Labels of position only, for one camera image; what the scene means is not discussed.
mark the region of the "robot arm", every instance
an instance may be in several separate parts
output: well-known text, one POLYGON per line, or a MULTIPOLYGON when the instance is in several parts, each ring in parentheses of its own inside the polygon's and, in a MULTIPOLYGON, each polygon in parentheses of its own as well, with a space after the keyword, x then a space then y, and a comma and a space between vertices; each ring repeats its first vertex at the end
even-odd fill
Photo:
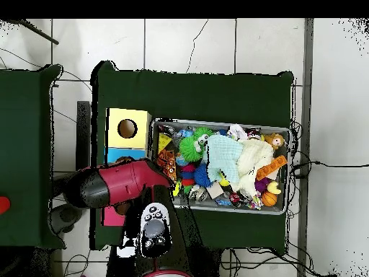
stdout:
POLYGON ((171 180, 151 160, 141 159, 81 170, 64 195, 80 208, 131 202, 122 243, 124 235, 137 241, 134 277, 192 277, 171 189, 171 180))

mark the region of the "yellow cube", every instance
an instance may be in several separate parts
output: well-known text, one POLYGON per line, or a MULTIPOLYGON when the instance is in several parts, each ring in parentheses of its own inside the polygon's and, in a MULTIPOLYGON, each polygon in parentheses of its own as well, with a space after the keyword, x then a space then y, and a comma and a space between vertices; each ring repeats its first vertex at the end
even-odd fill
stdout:
POLYGON ((145 110, 109 109, 108 146, 121 149, 145 149, 151 116, 145 110))

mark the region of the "gray plastic bin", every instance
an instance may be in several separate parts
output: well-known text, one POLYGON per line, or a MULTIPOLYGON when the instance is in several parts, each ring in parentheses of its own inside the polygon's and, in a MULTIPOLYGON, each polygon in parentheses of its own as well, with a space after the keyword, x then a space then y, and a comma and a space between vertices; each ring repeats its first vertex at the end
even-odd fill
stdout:
MULTIPOLYGON (((215 123, 215 122, 205 122, 205 121, 193 121, 193 120, 163 120, 160 118, 154 119, 150 124, 150 137, 149 143, 151 146, 148 148, 148 157, 152 160, 156 160, 158 155, 158 140, 159 140, 159 130, 158 125, 164 124, 166 126, 173 127, 176 131, 181 129, 186 129, 189 127, 197 128, 199 126, 206 126, 214 131, 220 129, 228 130, 228 127, 233 123, 215 123)), ((263 134, 279 133, 285 139, 285 145, 281 146, 277 150, 277 156, 284 155, 288 163, 283 166, 282 170, 279 171, 276 181, 279 182, 278 188, 281 189, 282 193, 277 197, 277 203, 272 207, 262 206, 261 210, 250 209, 245 206, 241 208, 234 208, 233 206, 219 206, 213 199, 208 197, 205 201, 195 201, 187 200, 185 197, 175 197, 174 206, 180 208, 183 206, 190 205, 192 209, 201 209, 207 211, 228 211, 234 213, 244 213, 244 214, 283 214, 287 209, 287 195, 288 195, 288 175, 290 173, 290 141, 291 133, 288 128, 274 128, 270 126, 249 126, 240 124, 243 128, 258 127, 261 128, 263 134)))

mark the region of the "dark green tablecloth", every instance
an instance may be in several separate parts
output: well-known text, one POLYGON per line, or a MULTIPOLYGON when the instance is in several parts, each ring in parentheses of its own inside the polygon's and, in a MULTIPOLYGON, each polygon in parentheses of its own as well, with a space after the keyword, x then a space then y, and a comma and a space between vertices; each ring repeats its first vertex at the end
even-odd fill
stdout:
POLYGON ((48 227, 50 86, 61 66, 0 71, 0 245, 62 248, 48 227))
MULTIPOLYGON (((92 73, 98 102, 97 163, 104 162, 105 110, 118 107, 147 110, 153 118, 177 118, 288 128, 293 75, 170 74, 116 71, 101 62, 92 73)), ((177 209, 186 227, 182 209, 177 209)), ((273 247, 282 252, 285 214, 280 216, 193 211, 208 247, 273 247)), ((116 245, 121 228, 102 227, 96 213, 96 247, 116 245)))

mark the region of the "green fuzzy toy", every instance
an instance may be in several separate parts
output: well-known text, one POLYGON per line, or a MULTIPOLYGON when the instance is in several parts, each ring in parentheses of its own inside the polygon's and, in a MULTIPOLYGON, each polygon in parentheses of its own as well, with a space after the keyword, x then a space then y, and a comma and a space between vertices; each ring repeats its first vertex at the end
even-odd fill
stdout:
POLYGON ((214 132, 212 130, 210 130, 209 128, 196 128, 196 131, 193 133, 193 136, 198 139, 200 138, 203 134, 207 134, 208 136, 214 135, 214 132))
POLYGON ((181 140, 179 143, 179 151, 183 156, 186 162, 196 162, 203 158, 204 155, 204 146, 197 144, 200 146, 200 151, 196 151, 196 147, 194 143, 202 136, 207 134, 211 136, 214 134, 212 130, 209 128, 197 128, 194 134, 191 137, 186 137, 181 140))
POLYGON ((179 143, 179 152, 183 156, 186 162, 196 162, 203 158, 204 148, 201 149, 201 152, 197 152, 193 143, 196 138, 194 136, 186 137, 181 140, 179 143))
POLYGON ((189 185, 189 186, 183 186, 183 192, 184 194, 189 194, 191 189, 192 189, 193 185, 189 185))

